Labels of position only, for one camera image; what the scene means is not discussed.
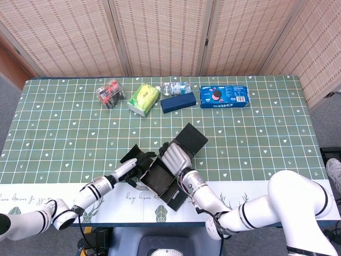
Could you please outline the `blue Oreo cookie box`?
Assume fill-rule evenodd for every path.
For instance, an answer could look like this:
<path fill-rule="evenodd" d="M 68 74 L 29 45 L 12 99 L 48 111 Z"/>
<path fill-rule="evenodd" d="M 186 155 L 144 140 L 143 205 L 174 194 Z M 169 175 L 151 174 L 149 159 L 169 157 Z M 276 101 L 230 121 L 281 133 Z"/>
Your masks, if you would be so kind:
<path fill-rule="evenodd" d="M 200 107 L 205 108 L 243 108 L 250 104 L 249 93 L 243 85 L 201 86 Z"/>

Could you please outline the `clear plastic bottle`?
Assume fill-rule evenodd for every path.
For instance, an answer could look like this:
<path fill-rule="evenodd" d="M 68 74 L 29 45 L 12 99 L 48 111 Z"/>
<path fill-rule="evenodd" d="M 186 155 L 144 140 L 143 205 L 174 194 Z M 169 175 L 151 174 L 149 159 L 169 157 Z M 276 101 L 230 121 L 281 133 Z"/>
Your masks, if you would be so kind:
<path fill-rule="evenodd" d="M 161 93 L 165 96 L 183 95 L 192 92 L 190 82 L 169 82 L 161 86 Z"/>

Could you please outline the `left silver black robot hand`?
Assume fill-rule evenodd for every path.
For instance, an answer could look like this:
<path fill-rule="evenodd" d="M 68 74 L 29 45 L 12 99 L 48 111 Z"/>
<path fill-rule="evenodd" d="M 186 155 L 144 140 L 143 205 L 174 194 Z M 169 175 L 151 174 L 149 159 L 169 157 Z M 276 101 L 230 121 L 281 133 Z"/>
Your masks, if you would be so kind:
<path fill-rule="evenodd" d="M 112 188 L 114 188 L 116 183 L 124 181 L 136 190 L 148 190 L 146 186 L 138 185 L 132 178 L 137 176 L 141 177 L 145 174 L 149 170 L 153 158 L 156 156 L 155 152 L 149 151 L 146 153 L 138 153 L 135 158 L 125 161 L 118 169 L 111 173 L 111 178 L 108 178 Z"/>

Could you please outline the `bamboo folding screen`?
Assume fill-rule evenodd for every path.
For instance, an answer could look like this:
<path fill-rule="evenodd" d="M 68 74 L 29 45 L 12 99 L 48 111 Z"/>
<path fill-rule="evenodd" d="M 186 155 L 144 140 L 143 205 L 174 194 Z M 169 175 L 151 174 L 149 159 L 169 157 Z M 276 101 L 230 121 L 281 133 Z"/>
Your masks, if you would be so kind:
<path fill-rule="evenodd" d="M 0 0 L 33 76 L 296 75 L 341 90 L 341 0 Z"/>

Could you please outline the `white sneaker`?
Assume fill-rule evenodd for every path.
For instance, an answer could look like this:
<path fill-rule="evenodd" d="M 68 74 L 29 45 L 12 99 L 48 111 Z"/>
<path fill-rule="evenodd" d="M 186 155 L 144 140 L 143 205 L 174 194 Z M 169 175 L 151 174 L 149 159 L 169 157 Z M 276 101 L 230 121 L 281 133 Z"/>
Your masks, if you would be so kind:
<path fill-rule="evenodd" d="M 341 162 L 336 158 L 330 158 L 326 163 L 326 171 L 333 181 L 336 189 L 341 194 Z"/>

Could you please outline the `dark blue rectangular box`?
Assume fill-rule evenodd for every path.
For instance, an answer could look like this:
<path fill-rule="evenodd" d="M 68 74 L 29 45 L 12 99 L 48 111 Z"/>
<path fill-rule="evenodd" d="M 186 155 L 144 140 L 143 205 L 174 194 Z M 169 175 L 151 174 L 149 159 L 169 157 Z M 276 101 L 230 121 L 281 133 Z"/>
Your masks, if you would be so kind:
<path fill-rule="evenodd" d="M 196 98 L 193 92 L 161 100 L 164 114 L 194 105 L 196 105 Z"/>

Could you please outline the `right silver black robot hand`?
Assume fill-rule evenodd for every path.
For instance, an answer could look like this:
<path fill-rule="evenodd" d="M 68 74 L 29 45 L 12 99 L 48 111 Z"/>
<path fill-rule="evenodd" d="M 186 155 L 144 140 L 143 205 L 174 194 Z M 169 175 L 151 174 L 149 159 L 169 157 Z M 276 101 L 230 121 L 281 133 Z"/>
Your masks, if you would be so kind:
<path fill-rule="evenodd" d="M 183 171 L 192 170 L 192 163 L 187 153 L 176 143 L 165 142 L 159 148 L 161 161 L 170 173 L 178 177 Z"/>

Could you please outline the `pack of batteries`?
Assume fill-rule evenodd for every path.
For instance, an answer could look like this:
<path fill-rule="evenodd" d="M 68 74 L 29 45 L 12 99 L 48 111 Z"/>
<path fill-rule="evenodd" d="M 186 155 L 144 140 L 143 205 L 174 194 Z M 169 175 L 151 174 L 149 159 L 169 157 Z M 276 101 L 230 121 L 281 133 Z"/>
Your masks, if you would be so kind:
<path fill-rule="evenodd" d="M 114 108 L 119 101 L 125 99 L 123 87 L 115 79 L 105 83 L 102 87 L 95 90 L 97 98 L 108 109 Z"/>

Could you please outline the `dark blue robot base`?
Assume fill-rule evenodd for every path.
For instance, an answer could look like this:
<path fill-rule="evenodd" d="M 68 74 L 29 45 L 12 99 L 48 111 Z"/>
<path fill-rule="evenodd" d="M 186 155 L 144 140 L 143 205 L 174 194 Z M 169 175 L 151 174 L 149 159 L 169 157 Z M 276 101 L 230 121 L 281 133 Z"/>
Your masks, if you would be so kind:
<path fill-rule="evenodd" d="M 135 243 L 135 256 L 151 256 L 158 249 L 177 250 L 183 256 L 224 256 L 222 241 L 205 227 L 144 227 Z"/>

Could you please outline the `green tissue pack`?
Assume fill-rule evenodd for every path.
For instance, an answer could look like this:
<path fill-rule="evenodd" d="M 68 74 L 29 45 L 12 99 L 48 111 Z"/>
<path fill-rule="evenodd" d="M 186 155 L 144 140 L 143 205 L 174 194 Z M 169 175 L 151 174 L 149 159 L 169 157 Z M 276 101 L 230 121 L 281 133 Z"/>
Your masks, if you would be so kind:
<path fill-rule="evenodd" d="M 147 83 L 142 83 L 138 90 L 128 100 L 127 105 L 134 113 L 146 117 L 158 97 L 158 89 Z"/>

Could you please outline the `black paper box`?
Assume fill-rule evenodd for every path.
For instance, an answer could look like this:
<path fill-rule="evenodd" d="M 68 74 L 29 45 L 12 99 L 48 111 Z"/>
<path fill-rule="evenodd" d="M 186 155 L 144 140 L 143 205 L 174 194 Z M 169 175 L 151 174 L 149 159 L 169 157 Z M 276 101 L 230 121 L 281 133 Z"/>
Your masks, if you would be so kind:
<path fill-rule="evenodd" d="M 172 140 L 172 143 L 181 146 L 189 158 L 193 159 L 207 141 L 208 139 L 191 123 L 187 123 L 185 128 Z M 162 162 L 160 155 L 155 159 L 151 157 L 143 159 L 141 164 L 126 173 L 120 180 L 124 180 L 136 188 L 137 183 L 134 178 L 139 179 L 174 211 L 177 211 L 187 198 L 187 194 L 179 186 L 177 178 Z"/>

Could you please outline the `green grid tablecloth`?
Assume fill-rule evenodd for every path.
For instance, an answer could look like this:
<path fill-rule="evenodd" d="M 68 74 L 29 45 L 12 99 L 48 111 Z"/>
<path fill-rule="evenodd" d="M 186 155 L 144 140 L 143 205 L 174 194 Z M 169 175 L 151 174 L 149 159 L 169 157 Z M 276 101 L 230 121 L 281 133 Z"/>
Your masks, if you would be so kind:
<path fill-rule="evenodd" d="M 0 152 L 0 213 L 40 210 L 55 198 L 69 206 L 83 187 L 107 175 L 134 146 L 158 151 L 192 124 L 207 139 L 193 167 L 231 209 L 265 195 L 270 178 L 291 170 L 330 190 L 301 83 L 296 76 L 122 77 L 130 97 L 143 83 L 244 85 L 250 105 L 162 111 L 146 117 L 126 101 L 107 109 L 95 95 L 104 78 L 32 79 L 26 82 Z"/>

